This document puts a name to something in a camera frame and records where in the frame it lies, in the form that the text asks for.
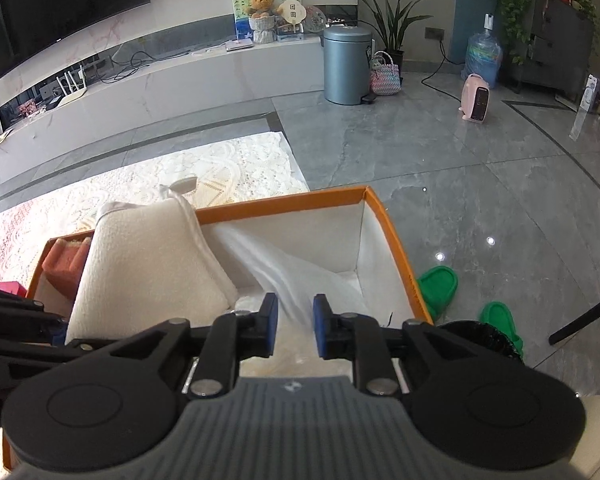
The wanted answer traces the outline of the white soft pouch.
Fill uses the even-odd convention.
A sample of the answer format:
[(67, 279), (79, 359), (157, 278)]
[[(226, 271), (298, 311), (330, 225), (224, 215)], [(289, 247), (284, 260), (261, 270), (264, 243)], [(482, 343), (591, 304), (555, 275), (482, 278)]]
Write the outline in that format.
[(155, 203), (109, 203), (102, 210), (66, 341), (124, 339), (170, 318), (207, 326), (238, 298), (195, 208), (162, 186)]

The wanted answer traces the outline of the brown bread plush toy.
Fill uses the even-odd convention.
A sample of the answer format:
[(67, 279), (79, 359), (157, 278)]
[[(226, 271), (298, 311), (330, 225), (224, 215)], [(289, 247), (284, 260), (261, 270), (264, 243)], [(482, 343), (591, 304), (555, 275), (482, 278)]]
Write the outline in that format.
[(43, 260), (46, 280), (69, 300), (76, 299), (91, 241), (91, 237), (84, 240), (58, 238)]

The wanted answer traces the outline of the red lidded clear container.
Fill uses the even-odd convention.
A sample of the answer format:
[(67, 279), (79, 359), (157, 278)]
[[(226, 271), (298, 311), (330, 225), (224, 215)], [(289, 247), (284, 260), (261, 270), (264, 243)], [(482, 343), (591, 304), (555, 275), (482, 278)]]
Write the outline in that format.
[(0, 282), (0, 291), (22, 298), (27, 297), (27, 289), (25, 289), (19, 282), (16, 281)]

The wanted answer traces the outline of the orange cardboard box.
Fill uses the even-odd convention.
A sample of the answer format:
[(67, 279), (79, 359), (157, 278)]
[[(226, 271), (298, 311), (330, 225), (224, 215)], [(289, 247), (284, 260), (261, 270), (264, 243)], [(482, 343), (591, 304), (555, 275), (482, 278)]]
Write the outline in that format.
[(164, 322), (26, 380), (5, 436), (35, 479), (378, 479), (406, 474), (415, 431), (392, 362), (330, 374), (340, 322), (360, 359), (429, 312), (369, 188), (201, 213), (229, 274), (261, 300), (211, 327)]

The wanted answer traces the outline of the right green slipper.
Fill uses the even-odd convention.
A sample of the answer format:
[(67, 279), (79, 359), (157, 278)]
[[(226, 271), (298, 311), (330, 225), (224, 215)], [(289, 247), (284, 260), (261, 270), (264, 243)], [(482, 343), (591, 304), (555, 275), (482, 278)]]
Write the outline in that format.
[(506, 304), (499, 301), (489, 302), (482, 308), (479, 321), (499, 330), (512, 343), (518, 356), (521, 358), (524, 356), (524, 342), (518, 335), (512, 311)]

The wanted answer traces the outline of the pink patterned table cloth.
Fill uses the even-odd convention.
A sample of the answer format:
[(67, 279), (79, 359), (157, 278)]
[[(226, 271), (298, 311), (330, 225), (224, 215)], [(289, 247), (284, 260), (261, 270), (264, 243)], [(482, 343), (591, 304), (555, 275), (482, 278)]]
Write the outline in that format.
[(0, 283), (27, 287), (50, 238), (93, 229), (111, 202), (147, 205), (195, 177), (185, 194), (197, 208), (306, 192), (283, 133), (261, 132), (134, 162), (25, 200), (0, 212)]

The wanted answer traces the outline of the white wifi router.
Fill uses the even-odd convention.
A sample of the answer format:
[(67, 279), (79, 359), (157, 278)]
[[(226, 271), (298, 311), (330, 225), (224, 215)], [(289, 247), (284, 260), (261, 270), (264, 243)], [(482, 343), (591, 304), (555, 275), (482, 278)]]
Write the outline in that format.
[(58, 91), (47, 101), (46, 108), (52, 110), (55, 107), (65, 106), (84, 96), (87, 90), (84, 67), (79, 66), (77, 70), (65, 70), (61, 76), (56, 77)]

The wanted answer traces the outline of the pink woven handbag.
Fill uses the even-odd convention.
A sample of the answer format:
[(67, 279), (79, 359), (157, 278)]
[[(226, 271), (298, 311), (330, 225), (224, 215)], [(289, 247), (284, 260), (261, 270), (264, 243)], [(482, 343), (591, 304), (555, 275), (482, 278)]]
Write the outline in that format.
[(370, 90), (376, 96), (394, 96), (401, 91), (399, 67), (385, 51), (376, 51), (370, 62)]

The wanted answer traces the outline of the white marble tv console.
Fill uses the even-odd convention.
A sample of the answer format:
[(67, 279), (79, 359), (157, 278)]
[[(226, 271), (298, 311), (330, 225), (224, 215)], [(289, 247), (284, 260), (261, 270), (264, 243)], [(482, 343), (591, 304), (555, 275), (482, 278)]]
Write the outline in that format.
[(324, 88), (321, 41), (276, 42), (247, 50), (171, 58), (82, 98), (20, 122), (0, 144), (0, 198), (50, 170), (52, 160), (121, 133), (195, 115), (211, 124), (255, 113), (262, 103)]

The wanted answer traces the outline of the pink space heater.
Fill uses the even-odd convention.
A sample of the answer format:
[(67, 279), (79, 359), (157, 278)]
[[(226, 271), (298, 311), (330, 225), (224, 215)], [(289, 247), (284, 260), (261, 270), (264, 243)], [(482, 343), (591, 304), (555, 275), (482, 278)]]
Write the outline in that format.
[(486, 119), (490, 100), (490, 86), (478, 74), (470, 74), (464, 82), (460, 108), (462, 118), (468, 122), (481, 124)]

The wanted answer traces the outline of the grey metal trash bin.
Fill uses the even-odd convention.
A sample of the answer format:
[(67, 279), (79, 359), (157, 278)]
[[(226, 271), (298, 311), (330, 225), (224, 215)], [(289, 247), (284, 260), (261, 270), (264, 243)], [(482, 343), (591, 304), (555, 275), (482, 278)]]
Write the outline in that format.
[(373, 34), (361, 26), (332, 26), (323, 34), (324, 97), (338, 105), (358, 105), (370, 92)]

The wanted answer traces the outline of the blue water jug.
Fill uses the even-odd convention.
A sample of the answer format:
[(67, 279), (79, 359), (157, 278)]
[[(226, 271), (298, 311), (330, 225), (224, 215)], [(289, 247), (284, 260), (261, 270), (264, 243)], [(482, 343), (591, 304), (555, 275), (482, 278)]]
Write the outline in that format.
[(472, 35), (466, 49), (463, 78), (469, 75), (480, 76), (490, 88), (496, 86), (501, 68), (503, 50), (494, 36), (494, 15), (486, 14), (483, 31)]

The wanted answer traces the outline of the potted long leaf plant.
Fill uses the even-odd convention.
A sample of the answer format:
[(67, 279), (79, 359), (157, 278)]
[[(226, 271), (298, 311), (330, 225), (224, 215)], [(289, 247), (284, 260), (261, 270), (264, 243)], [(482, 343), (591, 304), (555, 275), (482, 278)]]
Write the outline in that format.
[(431, 18), (430, 14), (415, 14), (419, 3), (426, 0), (358, 0), (372, 14), (373, 21), (360, 20), (360, 23), (370, 25), (388, 54), (396, 54), (399, 72), (402, 72), (404, 61), (404, 38), (407, 29), (421, 21)]

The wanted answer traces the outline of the round paper fan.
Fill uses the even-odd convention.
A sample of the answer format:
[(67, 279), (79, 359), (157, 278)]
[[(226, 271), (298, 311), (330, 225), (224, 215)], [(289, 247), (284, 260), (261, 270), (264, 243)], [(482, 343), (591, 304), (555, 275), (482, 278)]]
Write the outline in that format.
[(294, 32), (306, 19), (306, 8), (298, 0), (284, 0), (278, 6), (277, 13), (292, 27)]

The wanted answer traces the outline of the dark cabinet with items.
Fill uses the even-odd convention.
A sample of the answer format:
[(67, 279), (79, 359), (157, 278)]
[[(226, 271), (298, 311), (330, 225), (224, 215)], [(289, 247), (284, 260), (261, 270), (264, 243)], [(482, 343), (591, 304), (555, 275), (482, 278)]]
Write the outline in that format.
[(519, 63), (503, 76), (515, 85), (580, 100), (588, 76), (600, 79), (600, 0), (531, 0), (524, 16), (528, 39), (516, 47)]

